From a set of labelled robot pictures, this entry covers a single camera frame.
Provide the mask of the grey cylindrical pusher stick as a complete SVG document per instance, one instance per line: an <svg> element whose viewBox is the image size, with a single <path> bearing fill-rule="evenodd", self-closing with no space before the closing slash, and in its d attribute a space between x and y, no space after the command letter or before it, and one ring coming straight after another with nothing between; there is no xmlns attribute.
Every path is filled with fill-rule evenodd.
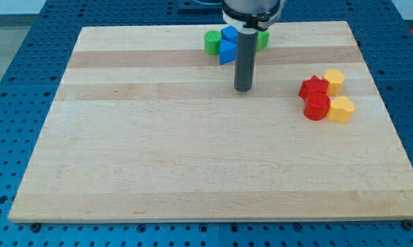
<svg viewBox="0 0 413 247"><path fill-rule="evenodd" d="M252 88L258 31L251 34L237 33L234 88L248 92Z"/></svg>

